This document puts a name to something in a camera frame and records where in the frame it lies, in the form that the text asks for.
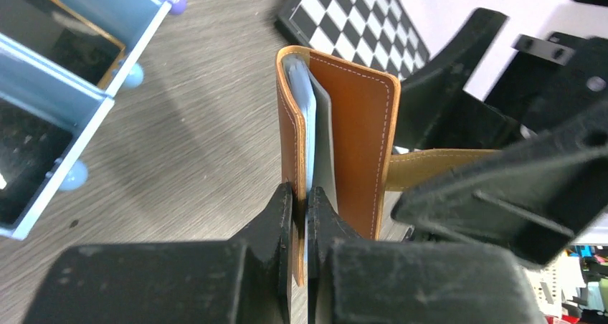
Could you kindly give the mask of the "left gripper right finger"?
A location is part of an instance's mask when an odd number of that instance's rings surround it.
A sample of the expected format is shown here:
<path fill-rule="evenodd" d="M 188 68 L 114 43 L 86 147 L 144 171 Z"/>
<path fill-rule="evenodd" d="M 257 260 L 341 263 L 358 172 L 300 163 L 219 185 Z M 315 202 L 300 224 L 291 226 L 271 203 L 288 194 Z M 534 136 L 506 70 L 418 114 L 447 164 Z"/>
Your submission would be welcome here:
<path fill-rule="evenodd" d="M 310 323 L 544 323 L 509 251 L 357 234 L 325 191 L 308 194 Z"/>

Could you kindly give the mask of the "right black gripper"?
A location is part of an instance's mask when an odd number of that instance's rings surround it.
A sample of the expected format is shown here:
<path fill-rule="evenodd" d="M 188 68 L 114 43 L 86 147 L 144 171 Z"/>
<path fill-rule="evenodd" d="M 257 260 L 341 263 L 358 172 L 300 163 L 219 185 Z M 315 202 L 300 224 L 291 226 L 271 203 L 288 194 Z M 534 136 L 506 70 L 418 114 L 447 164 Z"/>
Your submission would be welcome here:
<path fill-rule="evenodd" d="M 475 9 L 402 81 L 394 146 L 516 144 L 405 191 L 391 217 L 541 268 L 573 242 L 607 241 L 607 0 L 567 0 L 518 36 L 486 104 L 464 87 L 507 19 Z"/>

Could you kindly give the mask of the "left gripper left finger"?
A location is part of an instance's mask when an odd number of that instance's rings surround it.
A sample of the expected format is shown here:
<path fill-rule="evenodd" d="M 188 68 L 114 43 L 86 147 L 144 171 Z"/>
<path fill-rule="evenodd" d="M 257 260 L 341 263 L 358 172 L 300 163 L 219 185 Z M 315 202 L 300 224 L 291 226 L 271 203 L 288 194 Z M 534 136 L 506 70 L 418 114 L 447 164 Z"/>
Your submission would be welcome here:
<path fill-rule="evenodd" d="M 25 323 L 289 323 L 290 184 L 226 240 L 87 244 L 50 267 Z"/>

